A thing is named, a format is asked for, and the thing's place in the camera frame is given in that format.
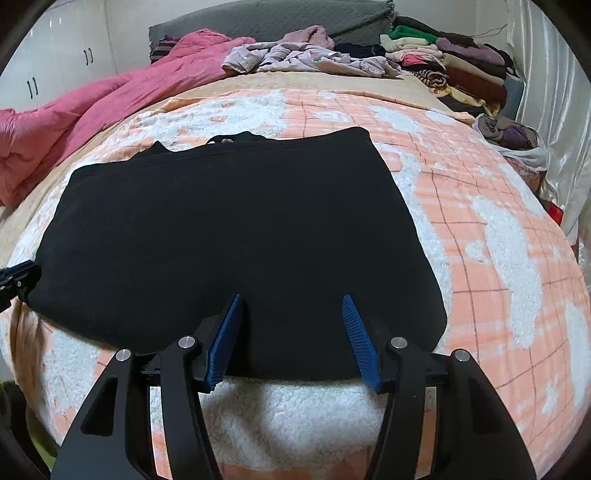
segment folded clothes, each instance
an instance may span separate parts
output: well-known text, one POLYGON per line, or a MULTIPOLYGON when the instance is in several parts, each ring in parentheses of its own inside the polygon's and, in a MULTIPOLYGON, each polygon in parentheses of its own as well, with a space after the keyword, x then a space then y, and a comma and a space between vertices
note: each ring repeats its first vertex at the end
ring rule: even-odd
POLYGON ((369 57, 385 57, 386 50, 381 45, 357 45, 355 43, 339 43, 335 45, 335 51, 348 53, 356 59, 369 57))
POLYGON ((426 65, 427 62, 423 60, 421 57, 417 57, 416 55, 406 55, 404 60, 402 61, 403 67, 413 67, 416 65, 426 65))
POLYGON ((487 82, 486 80, 453 67, 447 68, 447 74, 449 75, 450 85, 469 93, 472 96, 482 98, 487 103, 500 103, 501 106, 505 104, 507 90, 505 90, 503 86, 487 82))
POLYGON ((499 77, 495 77, 492 75, 488 75, 487 73, 483 72, 481 69, 475 67, 471 63, 467 62, 466 60, 462 60, 455 55, 450 53, 443 54, 443 64, 446 67, 452 67, 455 69, 463 70, 466 73, 470 73, 475 77, 481 78, 482 80, 486 80, 487 82, 494 83, 499 87, 503 86, 503 80, 499 77))
POLYGON ((447 85, 447 75, 434 70, 409 70, 416 78, 429 88, 444 88, 447 85))
POLYGON ((517 76, 517 72, 515 71, 515 63, 513 63, 513 59, 511 58, 511 55, 509 55, 505 50, 501 50, 500 48, 496 48, 489 43, 485 43, 485 45, 487 47, 493 49, 501 57, 503 57, 503 59, 505 60, 505 71, 507 73, 509 73, 510 75, 517 76))
POLYGON ((402 65, 403 65, 404 70, 406 70, 408 72, 417 72, 419 70, 432 70, 434 72, 439 72, 439 73, 447 75, 446 68, 440 62, 437 62, 435 60, 428 60, 425 57, 417 57, 417 58, 421 59, 424 62, 424 64, 411 65, 411 64, 406 63, 407 58, 408 57, 404 57, 404 60, 402 61, 402 65))
POLYGON ((439 48, 437 48, 437 45, 417 45, 416 43, 407 43, 406 45, 403 45, 402 47, 398 48, 397 51, 422 50, 422 49, 425 49, 425 51, 427 51, 427 50, 440 51, 439 48))
POLYGON ((393 40, 388 35, 380 35, 379 42, 386 49, 386 51, 390 53, 392 53, 393 51, 400 50, 405 45, 418 45, 422 47, 426 47, 427 45, 429 45, 429 42, 424 38, 403 37, 397 40, 393 40))
POLYGON ((431 91, 440 100, 442 97, 449 95, 453 99, 464 103, 465 105, 483 108, 485 113, 492 117, 497 116, 499 114, 499 110, 501 110, 501 106, 498 103, 486 103, 480 98, 474 98, 472 95, 468 95, 467 93, 464 93, 461 90, 449 85, 447 85, 444 89, 431 89, 431 91))
POLYGON ((505 59, 501 56, 501 54, 495 52, 493 49, 485 45, 478 45, 476 48, 461 47, 459 45, 451 43, 447 38, 443 37, 438 38, 435 44, 437 45, 439 50, 447 53, 459 53, 470 59, 487 61, 488 63, 493 65, 505 65, 505 59))
POLYGON ((425 33, 429 33, 435 37, 445 37, 449 39, 452 43, 456 45, 462 45, 464 47, 476 47, 476 43, 472 37, 468 37, 467 35, 460 35, 458 33, 447 33, 447 32, 440 32, 439 30, 435 30, 434 28, 425 25, 418 20, 415 20, 411 17, 396 17, 394 22, 392 23, 393 26, 397 27, 398 25, 403 25, 405 27, 415 28, 416 30, 420 30, 425 33))
POLYGON ((417 30, 415 28, 405 27, 403 25, 399 25, 394 30, 389 30, 388 35, 391 39, 397 40, 399 38, 404 37, 416 37, 416 38, 424 38, 430 43, 435 43, 437 37, 435 35, 431 35, 429 33, 425 33, 421 30, 417 30))
POLYGON ((438 50, 399 50, 392 53, 387 53, 386 58, 392 61, 401 62, 404 60, 406 55, 415 55, 417 57, 425 57, 429 60, 440 59, 443 57, 443 53, 438 50))
POLYGON ((399 53, 405 53, 408 51, 421 51, 423 53, 428 53, 437 57, 438 59, 443 57, 443 52, 439 50, 435 45, 428 45, 426 47, 421 47, 419 45, 405 45, 401 49, 398 50, 399 53))
POLYGON ((507 69, 501 65, 493 65, 492 63, 488 63, 487 61, 471 59, 470 57, 466 57, 458 52, 453 53, 446 53, 446 55, 453 55, 457 59, 461 59, 470 65, 474 65, 477 69, 491 75, 493 77, 497 77, 501 80, 505 80, 507 77, 507 69))
POLYGON ((450 95, 441 97, 439 101, 446 105, 452 112, 466 112, 476 118, 479 115, 486 114, 485 110, 481 106, 472 106, 465 103, 461 103, 450 95))

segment black cloth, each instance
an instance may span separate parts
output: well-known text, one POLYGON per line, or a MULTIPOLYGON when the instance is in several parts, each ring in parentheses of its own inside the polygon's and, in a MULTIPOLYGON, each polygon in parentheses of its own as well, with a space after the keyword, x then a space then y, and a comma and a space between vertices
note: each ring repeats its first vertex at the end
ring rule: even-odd
POLYGON ((426 63, 417 63, 415 65, 407 65, 402 67, 404 70, 406 70, 407 72, 420 72, 421 70, 429 70, 431 72, 439 72, 442 73, 444 75, 447 75, 447 69, 441 65, 440 63, 437 63, 436 61, 430 61, 430 60, 426 60, 426 63))
POLYGON ((393 336, 437 345, 441 292, 366 130, 142 157, 72 174, 29 296, 46 318, 151 352, 239 292, 246 317, 228 373, 263 379, 359 376, 347 293, 393 336))
POLYGON ((386 49, 381 45, 357 45, 355 43, 337 43, 335 51, 348 53, 354 59, 368 59, 370 57, 385 57, 386 49))
POLYGON ((456 45, 461 45, 463 47, 477 47, 476 42, 474 42, 472 37, 460 35, 459 33, 448 33, 435 30, 434 28, 431 28, 428 25, 425 25, 424 23, 419 22, 418 20, 415 20, 411 17, 396 17, 392 24, 394 25, 392 28, 403 25, 405 27, 415 28, 416 30, 434 35, 435 37, 444 37, 456 45))
POLYGON ((476 118, 478 115, 486 113, 481 106, 473 106, 461 103, 451 95, 439 97, 438 100, 444 105, 447 105, 452 112, 466 112, 472 115, 474 118, 476 118))
POLYGON ((506 72, 517 77, 517 72, 515 71, 515 63, 513 62, 513 59, 511 58, 511 55, 509 55, 505 50, 500 50, 499 48, 494 47, 493 45, 489 44, 489 43, 485 43, 485 45, 489 48, 492 48, 495 52, 497 52, 501 57, 503 57, 503 60, 505 60, 505 69, 506 72))
POLYGON ((505 80, 507 78, 507 69, 503 65, 493 65, 492 63, 488 63, 487 61, 471 59, 470 57, 465 57, 464 55, 454 51, 445 52, 459 59, 466 60, 468 63, 481 69, 484 73, 487 73, 488 75, 492 75, 493 77, 499 77, 502 80, 505 80))

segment metal screw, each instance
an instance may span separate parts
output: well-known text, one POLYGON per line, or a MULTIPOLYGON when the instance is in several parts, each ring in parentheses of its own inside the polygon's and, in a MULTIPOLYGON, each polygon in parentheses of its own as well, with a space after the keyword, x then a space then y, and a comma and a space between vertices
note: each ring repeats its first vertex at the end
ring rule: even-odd
POLYGON ((392 340, 390 340, 390 345, 392 345, 394 348, 406 348, 408 346, 408 342, 406 338, 394 337, 392 340))
POLYGON ((178 341, 180 348, 191 348, 193 345, 195 345, 195 339, 191 336, 183 337, 178 341))
POLYGON ((470 359, 470 353, 462 349, 456 350, 455 355, 460 362, 467 362, 470 359))
POLYGON ((131 352, 129 350, 127 350, 127 348, 124 348, 123 350, 119 350, 117 352, 117 354, 115 355, 115 358, 117 360, 119 360, 119 362, 125 362, 126 360, 129 359, 130 356, 131 356, 131 352))

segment fleece blanket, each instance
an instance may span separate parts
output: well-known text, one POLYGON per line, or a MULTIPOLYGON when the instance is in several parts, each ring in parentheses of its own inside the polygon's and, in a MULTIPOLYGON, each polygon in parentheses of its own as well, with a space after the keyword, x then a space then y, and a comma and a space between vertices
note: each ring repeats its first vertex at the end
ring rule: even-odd
POLYGON ((198 30, 146 69, 85 85, 36 110, 1 110, 0 205, 19 204, 101 130, 151 103, 235 74, 222 69, 223 59, 254 41, 198 30))
MULTIPOLYGON (((362 126, 407 203, 440 286, 449 322, 437 351, 471 351, 542 477, 591 403, 589 296, 560 228, 506 161, 458 119, 462 114, 383 97, 316 90, 170 99, 114 129, 64 172, 9 264, 34 258, 68 178, 83 165, 127 160, 156 140, 185 150, 214 135, 245 130, 280 140, 362 126)), ((0 315, 0 347, 7 360, 18 341, 29 351, 41 346, 43 392, 32 405, 61 442, 113 352, 55 328, 15 300, 0 315), (19 333, 26 325, 34 327, 19 333)), ((385 407, 384 398, 356 381, 227 378, 201 401, 224 477, 254 480, 361 480, 385 407)), ((417 476, 430 467, 435 407, 430 394, 417 476)), ((160 394, 153 389, 155 457, 159 474, 170 478, 160 410, 160 394)))

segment blue gripper pad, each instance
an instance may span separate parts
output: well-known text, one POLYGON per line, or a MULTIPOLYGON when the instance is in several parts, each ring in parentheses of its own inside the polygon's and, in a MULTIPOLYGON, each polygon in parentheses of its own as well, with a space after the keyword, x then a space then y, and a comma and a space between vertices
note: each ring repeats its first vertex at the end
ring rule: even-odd
POLYGON ((217 332, 207 356, 207 386, 214 390, 216 385, 223 380, 230 356, 236 344, 236 338, 242 324, 242 297, 237 294, 228 308, 222 326, 217 332))
POLYGON ((343 322, 363 381, 374 391, 380 391, 382 380, 379 377, 378 353, 348 294, 343 297, 343 322))

